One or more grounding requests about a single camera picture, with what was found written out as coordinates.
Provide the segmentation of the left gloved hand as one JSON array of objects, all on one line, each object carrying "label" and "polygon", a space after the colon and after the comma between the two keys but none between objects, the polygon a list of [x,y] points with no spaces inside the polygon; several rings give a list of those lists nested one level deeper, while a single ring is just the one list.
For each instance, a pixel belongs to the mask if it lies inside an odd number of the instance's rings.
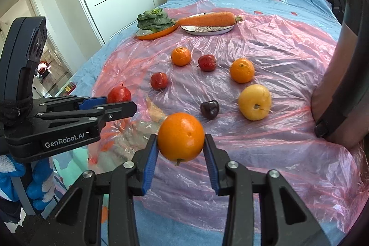
[{"label": "left gloved hand", "polygon": [[1,199],[18,202],[26,195],[36,211],[42,212],[54,198],[54,162],[51,157],[39,160],[33,168],[1,156]]}]

